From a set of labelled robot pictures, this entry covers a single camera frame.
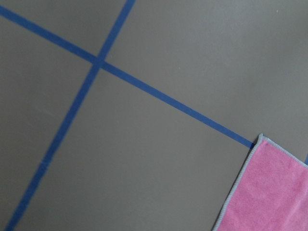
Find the blue grid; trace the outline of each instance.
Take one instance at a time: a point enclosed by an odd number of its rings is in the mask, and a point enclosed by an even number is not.
[[[32,31],[33,33],[49,40],[50,42],[57,44],[58,46],[70,51],[71,53],[79,56],[80,58],[92,63],[92,68],[90,69],[87,77],[85,78],[77,96],[75,97],[68,113],[66,114],[61,126],[59,127],[57,133],[55,134],[48,150],[45,153],[39,167],[36,170],[32,180],[30,181],[21,201],[19,202],[15,212],[13,213],[10,221],[8,222],[5,231],[13,231],[25,213],[31,198],[35,194],[39,187],[39,183],[47,172],[48,166],[52,162],[52,158],[56,153],[57,149],[60,147],[67,131],[70,128],[83,100],[87,96],[93,81],[95,80],[100,69],[103,69],[114,76],[132,84],[133,86],[147,92],[148,94],[164,101],[165,103],[177,108],[178,110],[190,115],[191,117],[199,120],[200,122],[210,126],[211,128],[223,133],[224,135],[234,139],[235,141],[243,144],[244,146],[252,149],[254,143],[247,140],[246,138],[238,135],[237,133],[229,130],[228,128],[222,126],[221,124],[211,120],[210,118],[202,115],[201,113],[193,110],[192,108],[182,104],[181,102],[171,98],[170,96],[162,93],[161,91],[151,87],[150,85],[138,80],[137,78],[131,76],[130,74],[118,69],[117,67],[107,63],[105,61],[117,35],[119,34],[125,20],[128,17],[130,10],[132,9],[135,0],[127,0],[120,15],[118,16],[115,24],[113,25],[105,43],[103,44],[98,56],[94,56],[84,49],[66,41],[65,39],[53,34],[52,32],[28,21],[27,19],[11,12],[10,10],[0,6],[0,15],[6,19],[17,23],[18,25]]]

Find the gray surface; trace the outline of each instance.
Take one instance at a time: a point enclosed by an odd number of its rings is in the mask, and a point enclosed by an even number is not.
[[[124,1],[0,4],[96,54]],[[137,1],[107,61],[304,160],[306,1]],[[0,18],[0,229],[90,64]],[[101,71],[16,230],[210,230],[248,148]]]

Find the microfiber cloth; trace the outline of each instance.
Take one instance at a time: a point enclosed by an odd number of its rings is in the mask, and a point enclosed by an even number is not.
[[[213,231],[308,231],[308,166],[260,134]]]

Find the pink towel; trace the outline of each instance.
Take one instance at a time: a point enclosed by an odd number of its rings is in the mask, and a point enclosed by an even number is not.
[[[260,134],[213,231],[308,231],[308,166]]]

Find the blue tape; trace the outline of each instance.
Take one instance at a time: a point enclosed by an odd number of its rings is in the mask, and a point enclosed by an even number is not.
[[[73,54],[79,56],[82,59],[85,59],[89,61],[90,63],[94,63],[96,60],[96,57],[89,52],[85,51],[84,49],[81,49],[80,47],[74,45],[73,43],[70,43],[69,41],[66,41],[65,39],[53,34],[52,32],[30,22],[29,20],[13,13],[12,11],[4,8],[3,6],[0,6],[0,15],[5,17],[6,19],[32,31],[33,33],[49,40],[52,43],[57,44],[58,46],[72,52]]]
[[[39,167],[36,170],[36,173],[34,174],[30,184],[28,185],[21,201],[19,202],[15,212],[13,213],[13,216],[11,217],[9,223],[7,224],[7,227],[5,228],[5,231],[13,231],[24,215],[33,195],[35,194],[36,190],[39,187],[40,181],[44,177],[44,175],[47,172],[48,166],[51,164],[52,159],[58,148],[60,147],[65,135],[67,134],[74,118],[76,117],[76,114],[84,101],[85,97],[87,96],[90,87],[92,83],[94,82],[101,65],[104,63],[105,57],[108,55],[108,52],[110,51],[110,48],[112,44],[114,43],[114,40],[116,39],[119,31],[121,30],[122,25],[124,24],[125,20],[127,19],[127,16],[133,6],[133,3],[135,0],[127,0],[126,4],[124,5],[118,19],[116,20],[106,42],[104,43],[102,49],[99,52],[98,57],[95,57],[95,60],[93,60],[94,64],[92,68],[90,69],[85,81],[83,82],[77,96],[75,97],[68,113],[66,114],[59,130],[57,131],[55,137],[53,138],[47,152],[45,153],[45,156],[43,160],[41,161]]]
[[[230,138],[234,139],[235,141],[245,145],[246,147],[252,149],[254,147],[254,143],[247,140],[246,138],[236,134],[235,132],[229,130],[228,128],[220,125],[219,123],[215,122],[214,120],[211,120],[210,118],[200,114],[199,112],[191,109],[190,107],[180,103],[179,101],[171,98],[170,96],[162,93],[161,91],[151,87],[150,85],[147,85],[146,83],[138,80],[137,78],[129,75],[128,73],[125,73],[124,71],[116,68],[115,66],[112,66],[111,64],[104,62],[102,65],[102,69],[105,71],[119,77],[120,79],[134,85],[135,87],[145,91],[146,93],[160,99],[161,101],[164,101],[165,103],[179,109],[180,111],[190,115],[191,117],[199,120],[200,122],[210,126],[211,128],[223,133],[226,136],[229,136]]]

